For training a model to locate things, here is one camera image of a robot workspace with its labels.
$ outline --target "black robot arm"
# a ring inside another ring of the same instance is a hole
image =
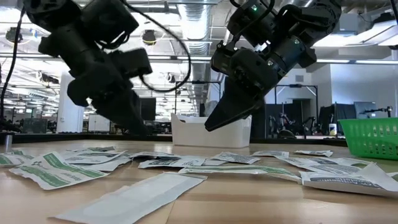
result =
[[[98,114],[131,133],[147,134],[129,81],[152,73],[146,51],[103,51],[127,42],[139,26],[123,3],[93,0],[81,8],[72,0],[24,0],[24,8],[34,24],[51,32],[42,38],[39,52],[59,56],[69,66],[75,79],[68,96],[74,104],[88,106],[91,98]]]
[[[261,19],[269,12],[267,7],[260,0],[249,0],[237,8],[228,24],[233,35],[242,35],[253,47],[266,44],[263,51],[237,49],[236,38],[217,45],[211,67],[227,77],[224,95],[205,123],[208,131],[248,117],[296,64],[305,68],[315,63],[311,47],[331,34],[341,16],[340,0],[317,0],[308,7],[289,4]]]

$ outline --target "green basket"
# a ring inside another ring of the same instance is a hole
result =
[[[398,118],[339,120],[354,156],[398,160]]]

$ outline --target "green and white packet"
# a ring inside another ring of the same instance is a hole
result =
[[[92,151],[83,151],[76,152],[73,154],[63,154],[62,156],[65,158],[65,161],[69,164],[100,164],[103,162],[111,161],[117,157],[119,157],[123,152],[92,152]]]
[[[70,165],[57,152],[38,156],[9,171],[32,179],[44,190],[68,187],[107,175],[97,170]]]
[[[154,158],[181,158],[180,155],[176,154],[170,154],[170,153],[165,153],[165,152],[137,152],[135,154],[131,155],[131,158],[134,159],[136,157],[145,157],[145,156],[151,156]]]
[[[0,154],[0,167],[15,167],[33,159],[33,156],[23,155],[22,151]]]
[[[300,172],[302,184],[317,189],[357,194],[398,197],[398,182],[375,163],[370,163],[355,174],[336,175],[319,172]]]
[[[305,150],[297,150],[294,151],[295,154],[303,154],[303,155],[311,155],[311,156],[326,156],[331,157],[333,152],[331,150],[326,151],[305,151]]]
[[[122,154],[121,156],[119,156],[119,157],[117,157],[117,158],[115,158],[115,159],[113,159],[111,161],[104,162],[104,163],[101,163],[101,164],[93,164],[93,165],[76,164],[76,166],[82,167],[84,169],[112,172],[116,168],[118,168],[120,165],[126,164],[128,162],[131,162],[131,159],[128,158],[128,157],[124,157],[124,154]]]
[[[11,151],[11,152],[5,152],[3,154],[7,154],[7,155],[25,155],[24,151],[22,151],[22,150],[15,150],[15,151]]]
[[[201,166],[206,159],[202,158],[189,158],[185,157],[182,159],[154,159],[150,161],[141,162],[138,165],[139,169],[145,169],[149,167],[188,167],[188,166]]]
[[[69,152],[84,152],[84,151],[93,151],[93,152],[108,152],[115,151],[116,146],[109,147],[88,147],[87,149],[67,149]]]
[[[229,174],[265,174],[272,177],[278,177],[285,180],[301,182],[301,178],[293,173],[275,167],[258,165],[240,165],[240,166],[191,166],[181,169],[179,174],[186,173],[229,173]]]
[[[280,156],[280,157],[289,157],[289,152],[284,151],[259,151],[253,153],[252,156]]]
[[[368,161],[361,161],[359,159],[351,158],[322,158],[322,157],[279,157],[276,158],[288,162],[293,166],[307,169],[314,172],[320,173],[332,173],[338,175],[355,174],[361,170],[361,168],[353,166],[355,164],[369,164]]]
[[[222,152],[218,155],[213,156],[211,159],[217,159],[217,160],[227,161],[227,162],[237,162],[237,163],[243,163],[243,164],[252,164],[254,162],[261,160],[256,157],[239,155],[239,154],[232,153],[232,152]]]

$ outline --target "wooden table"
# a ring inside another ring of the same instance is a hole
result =
[[[64,141],[15,144],[14,149],[38,155],[70,148],[105,146],[117,146],[130,152],[157,151],[198,156],[213,156],[222,151],[249,155],[261,150],[292,152],[298,149],[330,149],[334,151],[332,157],[350,157],[347,148],[316,145],[253,144],[244,149],[213,149],[177,147],[169,142]],[[376,161],[387,172],[398,171],[397,162]],[[263,157],[256,164],[282,167],[295,173],[299,170],[272,157]],[[131,185],[164,170],[173,170],[137,169],[137,165],[133,162],[116,169],[107,177],[51,191],[42,190],[32,180],[16,176],[7,169],[0,169],[0,223],[70,223],[48,217],[90,202],[124,185]],[[208,180],[138,223],[398,223],[396,199],[313,189],[265,175],[208,176]]]

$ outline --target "white box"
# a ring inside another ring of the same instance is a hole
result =
[[[207,118],[171,114],[173,144],[175,146],[248,147],[250,142],[251,116],[222,128],[208,132]]]

